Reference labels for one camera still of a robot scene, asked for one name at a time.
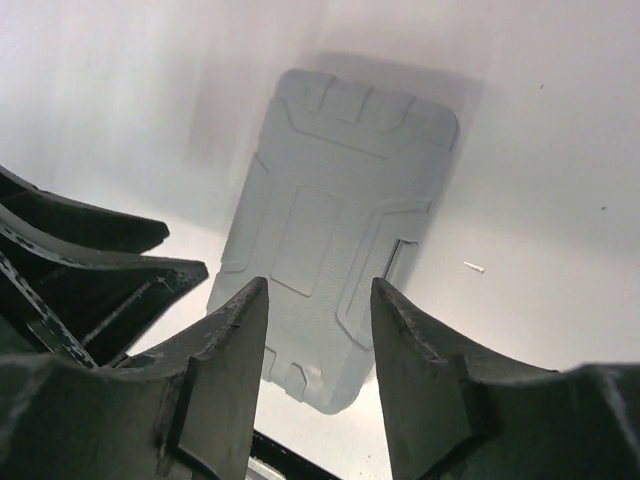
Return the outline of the grey plastic tool case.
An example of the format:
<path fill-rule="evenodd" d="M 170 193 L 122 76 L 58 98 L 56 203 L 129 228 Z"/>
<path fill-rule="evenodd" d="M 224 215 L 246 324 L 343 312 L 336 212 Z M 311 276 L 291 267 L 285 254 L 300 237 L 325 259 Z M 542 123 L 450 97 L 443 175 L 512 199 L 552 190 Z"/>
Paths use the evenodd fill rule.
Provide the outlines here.
<path fill-rule="evenodd" d="M 451 167 L 454 112 L 293 69 L 279 79 L 209 296 L 267 279 L 262 377 L 332 415 L 373 363 L 374 278 L 402 282 Z"/>

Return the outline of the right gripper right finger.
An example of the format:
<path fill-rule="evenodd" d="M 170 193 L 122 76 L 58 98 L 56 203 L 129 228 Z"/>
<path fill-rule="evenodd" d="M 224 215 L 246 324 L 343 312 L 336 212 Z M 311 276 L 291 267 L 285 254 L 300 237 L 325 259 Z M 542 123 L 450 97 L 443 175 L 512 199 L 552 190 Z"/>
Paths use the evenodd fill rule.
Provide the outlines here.
<path fill-rule="evenodd" d="M 376 373 L 396 479 L 635 479 L 639 368 L 546 370 L 371 287 Z"/>

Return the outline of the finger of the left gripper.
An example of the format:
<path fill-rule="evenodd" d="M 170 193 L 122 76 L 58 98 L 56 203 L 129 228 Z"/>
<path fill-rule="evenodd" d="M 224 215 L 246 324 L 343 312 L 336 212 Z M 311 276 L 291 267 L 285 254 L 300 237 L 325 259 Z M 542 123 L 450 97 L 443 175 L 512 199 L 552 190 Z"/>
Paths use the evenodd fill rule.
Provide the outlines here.
<path fill-rule="evenodd" d="M 31 226 L 83 247 L 142 254 L 160 245 L 168 226 L 42 190 L 1 169 L 1 205 Z"/>
<path fill-rule="evenodd" d="M 1 222 L 1 328 L 23 352 L 114 364 L 207 276 L 201 261 L 96 250 Z"/>

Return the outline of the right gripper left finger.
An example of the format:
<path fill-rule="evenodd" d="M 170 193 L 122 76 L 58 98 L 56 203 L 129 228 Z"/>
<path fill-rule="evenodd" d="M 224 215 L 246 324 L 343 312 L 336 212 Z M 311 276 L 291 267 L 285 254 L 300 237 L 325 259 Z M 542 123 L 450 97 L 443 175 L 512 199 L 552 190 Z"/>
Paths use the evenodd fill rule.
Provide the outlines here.
<path fill-rule="evenodd" d="M 257 277 L 213 313 L 115 367 L 1 359 L 5 479 L 241 479 L 269 313 Z"/>

